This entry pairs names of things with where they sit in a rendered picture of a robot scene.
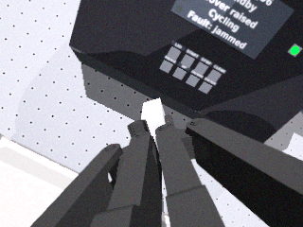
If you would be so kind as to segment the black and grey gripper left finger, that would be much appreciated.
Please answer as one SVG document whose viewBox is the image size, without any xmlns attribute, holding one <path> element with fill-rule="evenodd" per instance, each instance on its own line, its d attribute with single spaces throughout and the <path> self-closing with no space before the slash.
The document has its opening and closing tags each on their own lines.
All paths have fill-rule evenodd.
<svg viewBox="0 0 303 227">
<path fill-rule="evenodd" d="M 129 145 L 103 148 L 29 227 L 162 227 L 152 101 L 143 103 L 141 119 L 127 128 Z"/>
</svg>

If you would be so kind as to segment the white benchtop lab instrument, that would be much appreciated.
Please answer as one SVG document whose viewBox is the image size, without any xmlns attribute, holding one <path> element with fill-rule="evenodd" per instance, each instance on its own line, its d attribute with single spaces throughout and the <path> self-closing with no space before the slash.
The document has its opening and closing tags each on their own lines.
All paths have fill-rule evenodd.
<svg viewBox="0 0 303 227">
<path fill-rule="evenodd" d="M 80 0 L 78 60 L 264 143 L 303 110 L 303 0 Z"/>
</svg>

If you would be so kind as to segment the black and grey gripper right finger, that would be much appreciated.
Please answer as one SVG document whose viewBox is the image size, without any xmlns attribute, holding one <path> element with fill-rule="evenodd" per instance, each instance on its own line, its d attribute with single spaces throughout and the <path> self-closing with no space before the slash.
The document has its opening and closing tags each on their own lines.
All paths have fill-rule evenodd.
<svg viewBox="0 0 303 227">
<path fill-rule="evenodd" d="M 205 118 L 177 129 L 160 98 L 151 125 L 170 227 L 225 227 L 193 159 L 269 227 L 303 227 L 302 160 Z"/>
</svg>

